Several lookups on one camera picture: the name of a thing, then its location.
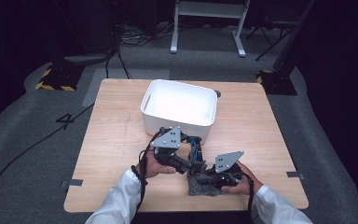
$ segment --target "white basket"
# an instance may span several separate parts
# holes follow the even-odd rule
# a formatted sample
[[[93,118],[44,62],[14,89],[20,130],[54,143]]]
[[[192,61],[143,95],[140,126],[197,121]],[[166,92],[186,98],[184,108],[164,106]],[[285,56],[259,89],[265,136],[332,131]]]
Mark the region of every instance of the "white basket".
[[[145,130],[154,135],[160,127],[180,126],[183,133],[202,138],[203,144],[214,123],[216,105],[217,95],[211,89],[154,80],[141,104]]]

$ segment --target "black cable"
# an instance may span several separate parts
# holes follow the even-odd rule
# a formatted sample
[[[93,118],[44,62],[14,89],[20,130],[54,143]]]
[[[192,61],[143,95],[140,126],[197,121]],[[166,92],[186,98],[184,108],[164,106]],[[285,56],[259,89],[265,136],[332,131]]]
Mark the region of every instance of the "black cable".
[[[253,198],[255,196],[255,182],[246,173],[242,172],[242,174],[246,177],[249,183],[250,193],[249,193],[249,202],[248,202],[248,219],[249,219],[249,223],[253,223],[254,219],[252,218],[252,203],[253,203]]]
[[[121,42],[121,45],[124,47],[128,47],[128,48],[144,46],[152,40],[159,40],[166,35],[171,35],[171,34],[164,34],[167,30],[169,30],[170,27],[173,28],[173,23],[168,24],[165,28],[161,29],[160,31],[157,31],[156,36],[138,35],[138,33],[135,30],[127,30],[122,35],[123,41]],[[129,43],[129,42],[124,41],[124,40],[129,40],[129,39],[137,39],[137,41],[136,41],[136,43]]]
[[[130,72],[127,70],[126,63],[121,58],[120,48],[117,48],[117,55],[118,58],[120,59],[121,65],[123,66],[124,72],[126,73],[127,79],[132,79]]]
[[[138,211],[139,207],[141,207],[142,202],[144,201],[145,190],[146,190],[146,165],[147,165],[147,153],[151,148],[151,143],[156,140],[156,138],[160,135],[160,131],[156,133],[153,138],[150,140],[149,144],[147,145],[146,149],[139,153],[139,170],[140,170],[140,180],[141,180],[141,201],[138,203],[136,207],[136,211]]]
[[[93,107],[94,104],[89,105],[86,109],[84,109],[82,112],[80,112],[78,115],[76,115],[74,118],[67,120],[60,128],[58,128],[57,130],[55,130],[54,132],[50,133],[49,135],[47,135],[46,137],[42,138],[41,140],[39,140],[38,142],[34,143],[33,145],[31,145],[30,147],[26,148],[25,150],[22,151],[22,153],[20,153],[18,156],[16,156],[13,160],[11,160],[0,172],[0,177],[1,175],[7,170],[7,168],[13,164],[13,162],[15,162],[16,160],[18,160],[21,156],[23,156],[25,153],[27,153],[29,150],[31,150],[32,148],[36,147],[37,145],[39,145],[40,143],[44,142],[45,140],[47,140],[48,138],[50,138],[52,135],[54,135],[55,133],[59,132],[60,130],[64,129],[69,123],[74,122],[75,119],[77,119],[80,115],[82,115],[83,113],[85,113],[87,110],[89,110],[91,107]]]
[[[112,56],[110,56],[107,60],[106,60],[106,64],[105,64],[105,72],[106,72],[106,78],[109,78],[109,70],[107,69],[107,65],[109,64],[110,59],[112,58]]]

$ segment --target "white sleeve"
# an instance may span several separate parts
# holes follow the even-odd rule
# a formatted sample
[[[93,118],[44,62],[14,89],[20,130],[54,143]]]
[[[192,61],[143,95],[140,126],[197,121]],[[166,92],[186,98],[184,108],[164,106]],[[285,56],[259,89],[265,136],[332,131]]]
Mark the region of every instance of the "white sleeve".
[[[294,208],[281,194],[263,185],[255,195],[258,215],[264,223],[312,223],[301,211]]]
[[[130,224],[140,201],[141,181],[131,170],[127,170],[109,190],[102,206],[87,219],[86,224]]]

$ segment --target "blue component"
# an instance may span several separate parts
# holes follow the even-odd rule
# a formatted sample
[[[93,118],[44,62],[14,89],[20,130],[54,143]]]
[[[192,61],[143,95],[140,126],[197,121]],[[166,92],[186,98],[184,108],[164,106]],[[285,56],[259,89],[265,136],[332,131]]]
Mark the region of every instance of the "blue component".
[[[196,141],[193,139],[191,140],[190,144],[191,148],[193,149],[193,161],[196,161],[198,158]]]

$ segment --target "wooden table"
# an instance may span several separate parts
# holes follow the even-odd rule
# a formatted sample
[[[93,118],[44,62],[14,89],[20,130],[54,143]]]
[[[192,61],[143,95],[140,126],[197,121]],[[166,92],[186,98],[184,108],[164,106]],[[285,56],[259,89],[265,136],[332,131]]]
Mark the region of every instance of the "wooden table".
[[[105,79],[89,121],[73,179],[64,203],[68,212],[93,212],[125,169],[137,164],[138,155],[152,138],[145,132],[141,102],[151,80]],[[216,117],[204,145],[208,168],[214,156],[243,150],[240,161],[260,181],[276,189],[297,208],[308,207],[308,199],[295,171],[272,113],[267,96],[257,83],[181,81],[213,90],[218,98]],[[190,147],[182,144],[177,155],[186,158]],[[147,179],[141,212],[239,211],[247,209],[248,196],[188,196],[186,175],[158,175]]]

